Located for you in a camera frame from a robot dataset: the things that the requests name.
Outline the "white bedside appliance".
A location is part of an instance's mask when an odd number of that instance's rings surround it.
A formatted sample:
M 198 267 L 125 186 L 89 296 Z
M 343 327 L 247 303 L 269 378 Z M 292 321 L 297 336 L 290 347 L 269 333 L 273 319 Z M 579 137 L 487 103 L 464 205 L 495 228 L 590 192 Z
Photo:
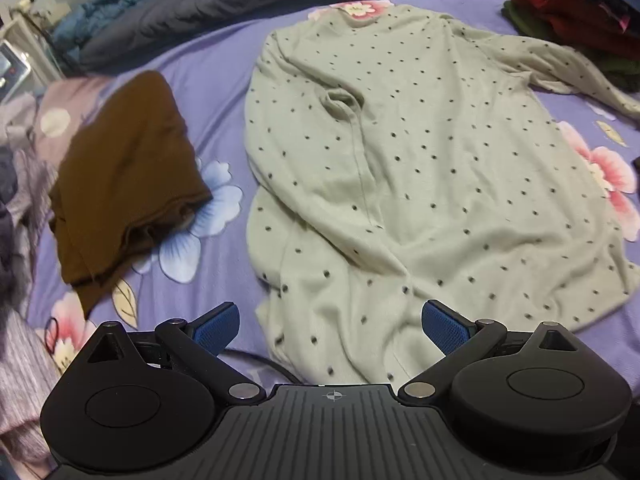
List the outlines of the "white bedside appliance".
M 46 34 L 47 18 L 34 10 L 38 0 L 1 5 L 1 103 L 16 94 L 42 90 L 63 78 Z

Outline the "brown folded garment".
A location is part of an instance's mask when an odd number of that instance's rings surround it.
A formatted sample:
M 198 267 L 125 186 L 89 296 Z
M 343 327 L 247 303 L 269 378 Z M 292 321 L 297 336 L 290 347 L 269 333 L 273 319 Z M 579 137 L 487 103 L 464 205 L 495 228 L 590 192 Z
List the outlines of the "brown folded garment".
M 62 279 L 82 310 L 211 198 L 168 82 L 137 74 L 70 141 L 50 192 Z

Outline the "beige polka dot sweater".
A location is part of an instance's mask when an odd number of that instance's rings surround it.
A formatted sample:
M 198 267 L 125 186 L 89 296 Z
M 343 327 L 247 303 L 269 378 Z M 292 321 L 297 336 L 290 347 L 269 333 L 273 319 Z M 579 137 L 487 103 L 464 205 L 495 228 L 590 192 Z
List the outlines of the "beige polka dot sweater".
M 245 103 L 247 222 L 272 354 L 311 382 L 400 385 L 435 363 L 423 305 L 578 330 L 639 287 L 634 175 L 536 92 L 639 115 L 582 54 L 392 6 L 272 32 Z

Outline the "red knitted garment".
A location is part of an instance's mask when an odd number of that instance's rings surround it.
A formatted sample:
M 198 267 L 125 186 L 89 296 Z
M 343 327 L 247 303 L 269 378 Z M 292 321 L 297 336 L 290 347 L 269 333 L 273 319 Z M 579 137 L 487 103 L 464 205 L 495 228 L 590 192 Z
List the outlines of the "red knitted garment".
M 551 27 L 563 44 L 637 61 L 639 35 L 629 29 L 630 18 L 617 14 L 604 0 L 511 0 Z

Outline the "dark green garment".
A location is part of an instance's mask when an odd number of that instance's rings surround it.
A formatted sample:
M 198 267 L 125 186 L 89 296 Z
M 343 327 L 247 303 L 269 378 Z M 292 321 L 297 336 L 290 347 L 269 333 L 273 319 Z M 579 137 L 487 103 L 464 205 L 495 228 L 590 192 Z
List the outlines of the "dark green garment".
M 503 3 L 501 14 L 514 26 L 518 34 L 526 37 L 564 44 L 564 41 L 552 30 L 552 28 L 535 18 L 533 14 L 514 4 L 510 0 Z M 584 46 L 575 46 L 581 54 L 589 58 L 591 62 L 614 84 L 630 93 L 639 91 L 639 62 L 619 58 L 603 51 L 588 49 Z

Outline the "mauve striped garment pile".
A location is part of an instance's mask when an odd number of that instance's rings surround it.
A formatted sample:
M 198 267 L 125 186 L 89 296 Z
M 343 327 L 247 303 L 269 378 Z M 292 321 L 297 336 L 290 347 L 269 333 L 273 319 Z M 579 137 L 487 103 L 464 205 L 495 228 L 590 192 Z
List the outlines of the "mauve striped garment pile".
M 58 166 L 109 82 L 58 80 L 1 107 L 1 449 L 26 466 L 49 460 L 40 410 L 96 329 L 74 292 L 55 301 L 43 328 L 29 326 L 27 312 Z

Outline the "purple floral bed sheet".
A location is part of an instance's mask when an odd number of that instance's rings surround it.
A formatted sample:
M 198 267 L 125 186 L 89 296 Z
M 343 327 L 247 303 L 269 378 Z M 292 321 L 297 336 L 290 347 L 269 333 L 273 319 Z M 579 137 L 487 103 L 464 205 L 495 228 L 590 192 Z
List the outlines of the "purple floral bed sheet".
M 506 19 L 498 15 L 503 1 L 506 0 L 397 0 L 396 3 L 416 4 L 420 8 L 448 12 L 455 18 L 462 18 L 465 23 L 493 32 L 513 32 L 513 27 L 506 24 Z M 177 259 L 170 259 L 171 262 L 187 263 L 184 266 L 186 270 L 195 270 L 192 282 L 180 284 L 170 278 L 154 254 L 151 263 L 142 264 L 142 273 L 130 270 L 126 274 L 125 285 L 129 285 L 127 298 L 121 292 L 116 294 L 116 300 L 125 300 L 127 305 L 125 317 L 119 316 L 109 296 L 91 311 L 89 322 L 94 326 L 115 320 L 121 322 L 126 330 L 150 330 L 166 318 L 195 318 L 216 304 L 230 300 L 238 305 L 241 318 L 239 335 L 233 339 L 231 349 L 268 358 L 265 337 L 255 315 L 267 289 L 250 267 L 245 241 L 248 207 L 257 184 L 248 168 L 241 139 L 244 101 L 250 68 L 268 32 L 303 21 L 305 12 L 243 22 L 210 32 L 161 54 L 138 70 L 107 81 L 102 88 L 100 102 L 137 72 L 161 72 L 170 83 L 180 113 L 186 120 L 199 164 L 203 164 L 203 167 L 210 162 L 220 162 L 218 166 L 229 165 L 229 181 L 220 183 L 220 179 L 214 179 L 214 194 L 217 193 L 222 199 L 221 189 L 225 185 L 238 188 L 242 191 L 242 197 L 240 201 L 231 200 L 232 195 L 229 195 L 228 200 L 219 202 L 229 214 L 233 208 L 239 212 L 234 219 L 224 220 L 226 223 L 217 234 L 194 235 L 188 231 L 186 238 L 200 243 L 198 258 L 190 248 L 184 252 L 180 249 Z M 605 148 L 620 152 L 625 162 L 631 162 L 631 159 L 639 156 L 639 133 L 634 132 L 628 119 L 618 118 L 615 113 L 611 115 L 609 110 L 590 104 L 592 102 L 580 96 L 536 92 L 553 119 L 566 119 L 572 126 L 578 127 L 593 148 L 597 141 L 602 141 L 600 144 Z M 605 134 L 595 123 L 596 119 L 603 119 L 609 125 L 612 124 L 610 119 L 615 119 L 614 130 L 622 134 L 622 141 L 629 148 L 616 145 L 613 140 L 605 140 Z M 76 327 L 90 330 L 90 323 L 84 321 L 84 315 L 79 315 L 81 307 L 74 299 L 73 291 L 62 281 L 56 243 L 48 225 L 40 236 L 34 269 L 35 285 L 26 314 L 29 326 L 39 336 L 52 336 L 53 344 L 58 344 L 60 337 L 55 336 L 55 322 L 51 318 L 57 320 L 60 317 L 63 321 L 73 323 L 79 320 Z M 623 307 L 578 335 L 628 380 L 635 393 L 639 392 L 638 292 Z

